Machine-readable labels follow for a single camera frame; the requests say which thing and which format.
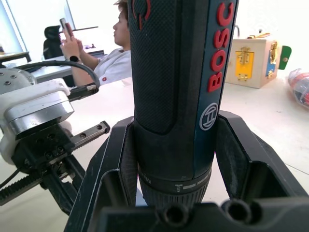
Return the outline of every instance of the window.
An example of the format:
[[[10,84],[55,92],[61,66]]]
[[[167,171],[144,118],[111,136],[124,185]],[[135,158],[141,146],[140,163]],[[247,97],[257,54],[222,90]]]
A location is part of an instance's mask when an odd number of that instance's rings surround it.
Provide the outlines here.
[[[22,52],[22,46],[17,38],[14,28],[11,24],[10,18],[6,13],[6,3],[0,1],[0,43],[5,52]]]
[[[59,25],[63,17],[71,22],[66,0],[7,0],[7,3],[34,61],[42,59],[45,28]]]

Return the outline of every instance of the white t-shirt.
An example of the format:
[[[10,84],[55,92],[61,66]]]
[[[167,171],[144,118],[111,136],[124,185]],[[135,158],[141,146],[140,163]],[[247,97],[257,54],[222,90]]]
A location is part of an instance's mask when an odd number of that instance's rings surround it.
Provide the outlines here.
[[[101,85],[132,77],[131,51],[124,52],[122,48],[113,50],[100,59],[94,72]]]

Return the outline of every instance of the green object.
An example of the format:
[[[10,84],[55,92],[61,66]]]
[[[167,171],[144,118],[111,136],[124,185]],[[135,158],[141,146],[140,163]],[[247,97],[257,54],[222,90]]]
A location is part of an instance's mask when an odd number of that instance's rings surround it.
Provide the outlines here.
[[[292,53],[291,47],[282,46],[280,63],[279,63],[279,69],[280,70],[285,70],[285,67],[288,64],[291,53]]]

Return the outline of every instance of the white wall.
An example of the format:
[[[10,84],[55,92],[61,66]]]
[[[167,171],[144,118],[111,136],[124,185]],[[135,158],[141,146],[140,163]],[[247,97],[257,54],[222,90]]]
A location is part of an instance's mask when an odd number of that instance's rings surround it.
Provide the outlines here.
[[[0,1],[0,43],[5,52],[23,51],[2,1]]]
[[[113,26],[118,22],[117,0],[68,0],[76,29],[98,26],[106,54],[118,48],[114,43]]]
[[[240,0],[236,24],[241,36],[259,29],[273,33],[292,48],[287,70],[305,68],[309,60],[309,3],[304,0]]]

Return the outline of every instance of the smartphone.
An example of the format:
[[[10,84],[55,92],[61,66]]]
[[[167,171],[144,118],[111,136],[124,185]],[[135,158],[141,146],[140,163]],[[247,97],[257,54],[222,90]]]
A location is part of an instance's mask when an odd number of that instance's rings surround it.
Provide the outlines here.
[[[61,24],[62,28],[65,29],[68,32],[69,36],[72,37],[73,36],[73,30],[71,28],[71,25],[66,22],[65,18],[60,19],[60,24]]]

